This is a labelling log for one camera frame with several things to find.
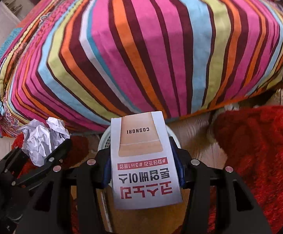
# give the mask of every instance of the beige tube image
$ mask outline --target beige tube image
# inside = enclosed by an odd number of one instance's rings
[[[163,151],[151,113],[121,118],[120,157],[138,156]]]

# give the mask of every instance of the crumpled paper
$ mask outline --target crumpled paper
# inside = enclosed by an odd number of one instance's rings
[[[49,117],[46,120],[49,128],[36,119],[19,128],[24,134],[22,151],[27,154],[34,165],[44,165],[44,160],[51,154],[70,134],[65,129],[64,121]]]

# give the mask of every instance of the silver bolt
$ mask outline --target silver bolt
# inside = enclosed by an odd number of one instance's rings
[[[60,165],[56,165],[56,166],[54,166],[54,168],[53,168],[53,171],[54,172],[59,172],[61,170],[61,166]]]
[[[96,164],[96,160],[95,159],[89,159],[89,160],[87,160],[87,164],[88,165],[94,165],[94,164]]]
[[[232,173],[233,172],[233,168],[231,166],[226,166],[225,167],[225,170],[228,172],[228,173]]]
[[[199,164],[200,164],[200,161],[199,161],[198,159],[192,159],[192,160],[190,161],[190,163],[191,163],[192,165],[199,165]]]

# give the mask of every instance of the bed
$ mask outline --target bed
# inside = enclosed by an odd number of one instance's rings
[[[185,118],[283,81],[281,0],[41,0],[0,49],[0,136]]]

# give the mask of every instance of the box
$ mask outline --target box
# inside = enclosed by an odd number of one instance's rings
[[[182,202],[162,112],[111,119],[114,205],[143,209]]]

